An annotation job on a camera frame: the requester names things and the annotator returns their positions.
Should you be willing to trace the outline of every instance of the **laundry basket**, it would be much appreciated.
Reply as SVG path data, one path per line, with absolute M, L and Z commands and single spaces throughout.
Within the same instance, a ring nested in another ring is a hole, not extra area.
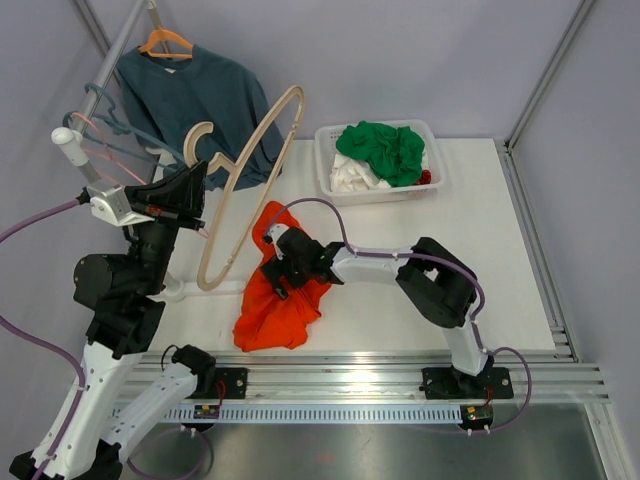
M 348 125 L 334 125 L 323 127 L 316 132 L 314 157 L 318 176 L 318 191 L 320 196 L 330 200 L 334 205 L 361 205 L 364 203 L 395 202 L 398 200 L 413 200 L 428 195 L 431 191 L 442 186 L 445 181 L 442 155 L 429 126 L 422 120 L 393 120 L 378 122 L 392 127 L 409 127 L 424 140 L 431 183 L 428 185 L 414 185 L 410 187 L 396 187 L 382 190 L 368 190 L 364 192 L 332 192 L 330 174 L 336 150 L 336 141 Z

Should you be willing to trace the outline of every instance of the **wooden hanger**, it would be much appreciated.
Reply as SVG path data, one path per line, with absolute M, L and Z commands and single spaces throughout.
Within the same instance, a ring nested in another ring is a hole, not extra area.
M 158 58 L 193 58 L 193 55 L 190 53 L 156 53 L 152 52 L 152 49 L 155 48 L 156 45 L 160 42 L 172 41 L 177 43 L 181 47 L 184 47 L 188 50 L 193 48 L 193 44 L 187 42 L 184 38 L 178 35 L 171 30 L 167 30 L 166 28 L 157 28 L 149 35 L 149 40 L 145 45 L 142 45 L 138 48 L 140 53 L 146 53 L 150 57 L 158 57 Z
M 245 164 L 249 160 L 251 154 L 255 150 L 256 146 L 262 140 L 267 129 L 271 126 L 276 117 L 282 112 L 285 106 L 289 104 L 289 102 L 294 99 L 298 99 L 298 109 L 296 111 L 296 116 L 293 121 L 293 125 L 291 126 L 291 130 L 289 134 L 284 140 L 284 144 L 282 145 L 282 150 L 280 150 L 280 154 L 278 155 L 278 159 L 276 163 L 273 165 L 273 170 L 271 171 L 271 175 L 267 180 L 264 189 L 262 191 L 262 196 L 260 200 L 258 200 L 257 205 L 255 206 L 255 210 L 251 215 L 247 226 L 245 227 L 244 232 L 240 235 L 236 246 L 231 252 L 231 256 L 227 260 L 227 263 L 224 267 L 222 267 L 221 272 L 218 274 L 216 278 L 212 281 L 207 281 L 207 270 L 209 270 L 209 263 L 211 261 L 211 257 L 213 254 L 213 246 L 215 244 L 216 236 L 220 229 L 220 225 L 222 224 L 222 219 L 224 218 L 224 213 L 227 209 L 227 204 L 229 203 L 229 198 L 233 193 L 233 188 L 240 178 L 240 174 L 242 173 L 242 169 Z M 227 179 L 227 184 L 224 187 L 224 193 L 222 196 L 222 200 L 220 201 L 220 205 L 216 210 L 213 227 L 209 232 L 209 237 L 207 238 L 207 244 L 205 245 L 204 252 L 202 253 L 202 258 L 200 260 L 200 268 L 198 269 L 198 287 L 201 290 L 210 291 L 216 288 L 218 285 L 222 283 L 224 277 L 229 273 L 233 262 L 235 262 L 238 253 L 240 252 L 240 248 L 242 244 L 245 242 L 247 237 L 249 236 L 249 232 L 251 231 L 251 226 L 256 222 L 260 213 L 262 212 L 262 208 L 267 199 L 267 195 L 273 186 L 273 182 L 278 176 L 280 169 L 282 168 L 282 164 L 284 162 L 285 157 L 287 156 L 287 151 L 289 150 L 289 146 L 291 145 L 291 141 L 296 135 L 298 130 L 298 126 L 302 121 L 302 117 L 304 116 L 304 92 L 301 87 L 293 86 L 289 88 L 280 99 L 273 105 L 271 110 L 265 115 L 262 119 L 256 130 L 251 135 L 251 138 L 247 141 L 247 144 L 244 146 L 244 149 L 240 153 L 240 156 L 234 163 L 231 159 L 227 158 L 222 152 L 216 153 L 213 158 L 209 161 L 209 167 L 207 168 L 207 174 L 211 175 L 216 172 L 220 168 L 224 168 L 229 172 L 229 178 Z M 197 164 L 198 160 L 196 159 L 196 144 L 200 140 L 200 138 L 204 135 L 210 134 L 213 132 L 213 123 L 211 122 L 200 122 L 194 125 L 184 140 L 184 159 L 186 164 L 189 167 L 193 167 Z

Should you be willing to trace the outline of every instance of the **black mounting plate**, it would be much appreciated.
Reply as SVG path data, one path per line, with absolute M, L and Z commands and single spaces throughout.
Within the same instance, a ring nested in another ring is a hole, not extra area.
M 226 387 L 225 400 L 243 400 L 247 396 L 248 375 L 249 371 L 246 368 L 216 367 L 213 377 L 214 387 L 208 392 L 192 395 L 189 398 L 218 400 L 218 389 L 215 385 L 222 381 Z
M 451 367 L 427 367 L 422 369 L 422 386 L 427 400 L 486 400 L 488 388 L 492 398 L 509 400 L 513 398 L 513 386 L 509 370 L 492 367 L 483 375 L 482 385 L 474 391 L 461 390 L 452 375 Z

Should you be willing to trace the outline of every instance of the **gray wall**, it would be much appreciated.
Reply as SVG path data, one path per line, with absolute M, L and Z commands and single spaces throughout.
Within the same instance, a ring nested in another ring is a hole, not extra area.
M 584 358 L 640 472 L 640 3 L 600 2 L 516 148 Z
M 363 118 L 506 137 L 578 3 L 158 0 L 158 8 L 167 28 L 255 71 L 270 99 L 302 85 L 304 137 Z M 131 0 L 92 4 L 113 38 Z
M 0 231 L 4 231 L 27 216 L 71 200 L 85 185 L 54 148 L 50 135 L 62 115 L 80 105 L 82 86 L 95 75 L 101 60 L 68 0 L 5 2 L 0 45 Z M 97 164 L 126 179 L 104 161 Z M 149 173 L 144 166 L 134 169 Z M 120 232 L 94 220 L 86 207 L 29 228 L 0 246 L 0 312 L 79 358 L 91 316 L 72 301 L 73 269 L 82 255 L 123 249 Z M 10 459 L 32 449 L 46 434 L 74 374 L 57 356 L 1 329 L 0 365 L 0 478 L 7 478 Z

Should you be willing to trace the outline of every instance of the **teal t-shirt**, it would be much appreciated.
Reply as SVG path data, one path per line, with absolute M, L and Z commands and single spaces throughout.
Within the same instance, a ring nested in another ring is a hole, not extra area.
M 141 54 L 137 48 L 118 61 L 124 107 L 129 121 L 179 152 L 196 123 L 213 122 L 211 135 L 200 139 L 196 156 L 209 161 L 217 152 L 235 160 L 269 111 L 256 76 L 237 62 L 193 46 L 193 58 L 170 60 Z M 147 143 L 138 137 L 138 141 Z M 272 125 L 245 165 L 236 190 L 265 182 L 283 145 Z M 218 170 L 207 188 L 222 187 L 229 174 Z

